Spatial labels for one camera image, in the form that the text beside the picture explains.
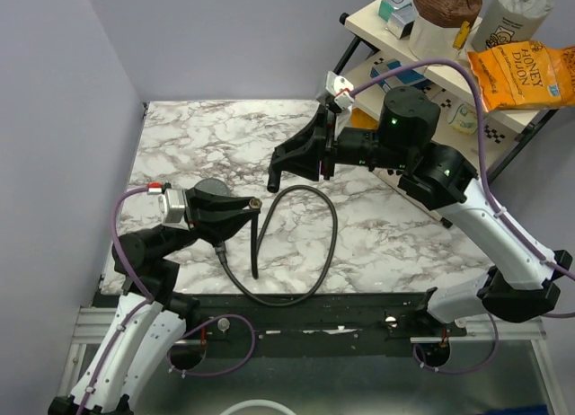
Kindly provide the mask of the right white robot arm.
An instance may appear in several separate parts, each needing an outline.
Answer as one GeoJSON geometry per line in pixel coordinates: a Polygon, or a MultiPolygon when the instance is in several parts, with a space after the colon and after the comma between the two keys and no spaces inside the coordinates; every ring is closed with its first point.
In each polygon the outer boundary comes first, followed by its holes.
{"type": "Polygon", "coordinates": [[[385,95],[377,129],[369,130],[346,127],[353,102],[349,86],[327,92],[311,122],[274,149],[268,191],[279,191],[283,172],[328,180],[336,164],[398,172],[400,190],[457,226],[493,263],[478,278],[429,289],[413,314],[419,333],[431,336],[446,323],[482,313],[514,323],[552,317],[561,293],[553,279],[567,253],[539,244],[488,200],[473,164],[433,141],[438,105],[418,89],[396,87],[385,95]]]}

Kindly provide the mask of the grey shower head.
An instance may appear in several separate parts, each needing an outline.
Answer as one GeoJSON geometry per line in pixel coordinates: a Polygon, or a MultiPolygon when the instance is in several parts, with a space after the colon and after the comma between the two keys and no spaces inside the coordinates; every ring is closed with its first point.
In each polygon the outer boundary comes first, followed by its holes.
{"type": "Polygon", "coordinates": [[[217,254],[226,252],[225,220],[231,211],[231,199],[230,189],[218,179],[201,180],[192,188],[193,224],[200,238],[210,243],[217,254]]]}

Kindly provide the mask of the black T-shaped fitting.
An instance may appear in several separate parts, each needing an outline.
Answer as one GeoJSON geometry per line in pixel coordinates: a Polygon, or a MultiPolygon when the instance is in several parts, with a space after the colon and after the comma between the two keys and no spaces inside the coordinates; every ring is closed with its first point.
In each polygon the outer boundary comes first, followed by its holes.
{"type": "Polygon", "coordinates": [[[267,191],[272,194],[279,192],[281,182],[281,171],[270,167],[268,171],[267,191]]]}

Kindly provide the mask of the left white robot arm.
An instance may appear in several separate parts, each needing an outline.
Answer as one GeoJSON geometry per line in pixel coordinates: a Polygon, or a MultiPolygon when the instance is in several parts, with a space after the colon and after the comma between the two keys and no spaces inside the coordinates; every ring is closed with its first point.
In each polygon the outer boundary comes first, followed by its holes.
{"type": "Polygon", "coordinates": [[[119,235],[117,221],[111,220],[115,267],[128,286],[91,364],[68,395],[53,399],[50,414],[132,413],[173,344],[202,329],[198,301],[173,291],[180,267],[167,255],[198,240],[220,247],[245,225],[255,230],[261,212],[254,197],[177,189],[169,183],[134,188],[122,198],[140,193],[158,197],[162,222],[119,235]]]}

